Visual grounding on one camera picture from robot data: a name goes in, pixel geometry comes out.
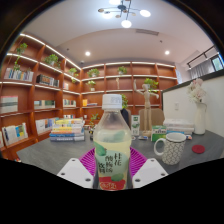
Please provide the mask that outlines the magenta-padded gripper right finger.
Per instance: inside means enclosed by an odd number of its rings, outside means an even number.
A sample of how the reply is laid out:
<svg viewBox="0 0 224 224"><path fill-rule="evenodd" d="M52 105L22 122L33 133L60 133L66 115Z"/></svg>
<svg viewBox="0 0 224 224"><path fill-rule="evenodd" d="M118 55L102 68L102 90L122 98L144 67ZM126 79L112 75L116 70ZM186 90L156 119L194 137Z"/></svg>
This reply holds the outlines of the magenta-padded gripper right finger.
<svg viewBox="0 0 224 224"><path fill-rule="evenodd" d="M133 188L143 187L168 175L155 158L147 159L134 148L130 148L129 173Z"/></svg>

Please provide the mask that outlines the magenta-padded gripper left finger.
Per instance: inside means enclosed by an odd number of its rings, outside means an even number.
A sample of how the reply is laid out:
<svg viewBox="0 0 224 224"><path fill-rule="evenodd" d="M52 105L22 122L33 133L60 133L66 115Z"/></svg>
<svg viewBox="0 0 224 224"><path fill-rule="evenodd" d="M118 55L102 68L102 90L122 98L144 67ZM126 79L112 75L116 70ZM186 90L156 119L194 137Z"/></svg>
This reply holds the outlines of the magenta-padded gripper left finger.
<svg viewBox="0 0 224 224"><path fill-rule="evenodd" d="M96 172L95 149L92 148L80 158L71 158L59 171L58 176L81 187L97 189Z"/></svg>

